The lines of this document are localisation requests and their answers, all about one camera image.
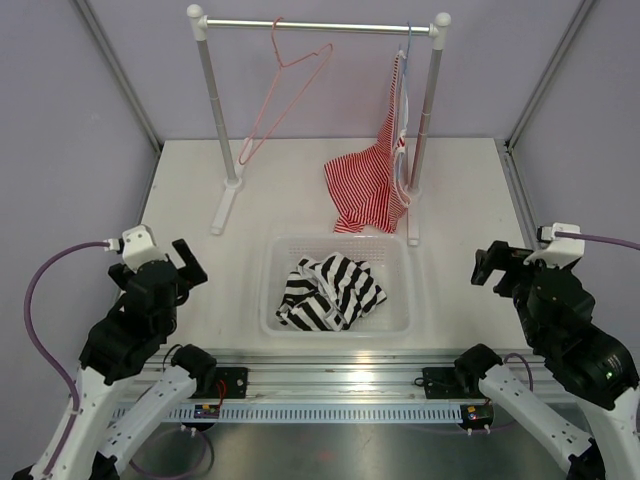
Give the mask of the black white striped tank top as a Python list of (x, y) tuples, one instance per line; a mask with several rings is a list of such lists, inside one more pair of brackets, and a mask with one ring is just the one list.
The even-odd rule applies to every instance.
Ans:
[(323, 260), (304, 256), (297, 262), (275, 316), (296, 331), (343, 332), (386, 301), (368, 262), (333, 252)]

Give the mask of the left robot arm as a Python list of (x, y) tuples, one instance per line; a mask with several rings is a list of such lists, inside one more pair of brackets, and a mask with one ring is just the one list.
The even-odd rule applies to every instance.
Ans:
[(215, 388), (216, 359), (187, 344), (125, 416), (112, 419), (120, 397), (176, 330), (178, 307), (208, 276), (183, 239), (172, 243), (182, 267), (176, 267), (146, 232), (124, 234), (99, 245), (122, 257), (108, 270), (121, 294), (89, 331), (75, 376), (46, 350), (31, 316), (38, 281), (66, 254), (47, 260), (27, 288), (23, 302), (27, 333), (67, 385), (70, 400), (45, 452), (15, 472), (16, 479), (117, 479), (170, 410), (190, 396), (206, 397)]

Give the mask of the pink wire hanger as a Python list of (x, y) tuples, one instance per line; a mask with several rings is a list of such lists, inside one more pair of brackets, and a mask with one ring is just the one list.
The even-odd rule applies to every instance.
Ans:
[[(325, 68), (334, 53), (332, 42), (306, 52), (297, 58), (287, 60), (282, 56), (277, 41), (277, 29), (284, 21), (276, 18), (271, 26), (270, 40), (277, 64), (277, 71), (267, 92), (252, 129), (238, 154), (238, 165), (246, 166), (262, 145), (276, 132), (289, 112), (297, 105), (318, 75)], [(309, 76), (298, 86), (286, 79), (291, 71), (308, 69)]]

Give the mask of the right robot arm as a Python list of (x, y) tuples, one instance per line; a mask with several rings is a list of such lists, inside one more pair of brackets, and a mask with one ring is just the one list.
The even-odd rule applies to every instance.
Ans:
[(572, 269), (583, 240), (558, 233), (543, 249), (495, 241), (477, 250), (471, 276), (483, 285), (502, 272), (494, 292), (512, 300), (527, 344), (571, 394), (588, 421), (583, 431), (522, 385), (491, 348), (478, 344), (454, 362), (454, 384), (466, 396), (501, 406), (552, 456), (569, 479), (639, 476), (639, 373), (628, 349), (592, 322), (594, 297)]

